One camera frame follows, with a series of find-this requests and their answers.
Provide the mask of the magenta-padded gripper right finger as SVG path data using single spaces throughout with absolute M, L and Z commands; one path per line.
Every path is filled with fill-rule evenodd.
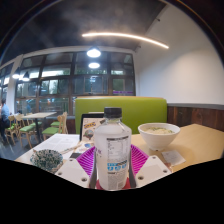
M 140 188 L 170 175 L 170 169 L 156 156 L 148 156 L 137 146 L 131 146 L 128 186 Z

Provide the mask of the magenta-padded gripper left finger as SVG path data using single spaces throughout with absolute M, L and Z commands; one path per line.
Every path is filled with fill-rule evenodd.
M 83 188 L 94 189 L 97 182 L 95 148 L 82 154 L 73 153 L 56 175 Z

